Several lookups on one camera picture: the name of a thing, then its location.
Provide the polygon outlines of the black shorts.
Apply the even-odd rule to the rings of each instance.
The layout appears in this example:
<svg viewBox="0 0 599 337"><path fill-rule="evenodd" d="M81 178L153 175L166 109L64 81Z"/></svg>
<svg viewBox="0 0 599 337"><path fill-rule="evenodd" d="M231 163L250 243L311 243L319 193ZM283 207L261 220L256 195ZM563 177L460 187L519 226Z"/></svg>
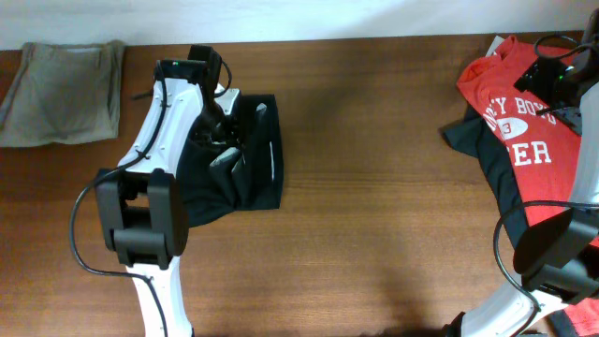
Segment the black shorts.
<svg viewBox="0 0 599 337"><path fill-rule="evenodd" d="M285 165L275 96L241 97L234 117L240 145L216 150L188 139L183 147L176 179L190 227L281 206Z"/></svg>

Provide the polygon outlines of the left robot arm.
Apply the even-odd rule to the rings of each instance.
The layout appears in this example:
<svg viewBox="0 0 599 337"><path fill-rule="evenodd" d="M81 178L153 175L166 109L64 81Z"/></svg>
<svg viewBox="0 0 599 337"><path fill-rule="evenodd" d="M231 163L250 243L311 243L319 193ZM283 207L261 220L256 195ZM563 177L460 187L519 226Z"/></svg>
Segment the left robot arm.
<svg viewBox="0 0 599 337"><path fill-rule="evenodd" d="M240 94L221 86L226 69L210 46L154 68L153 103L131 148L93 183L107 248L133 280L148 336L192 336L180 257L189 225L176 175L188 140L210 150L238 144L232 111Z"/></svg>

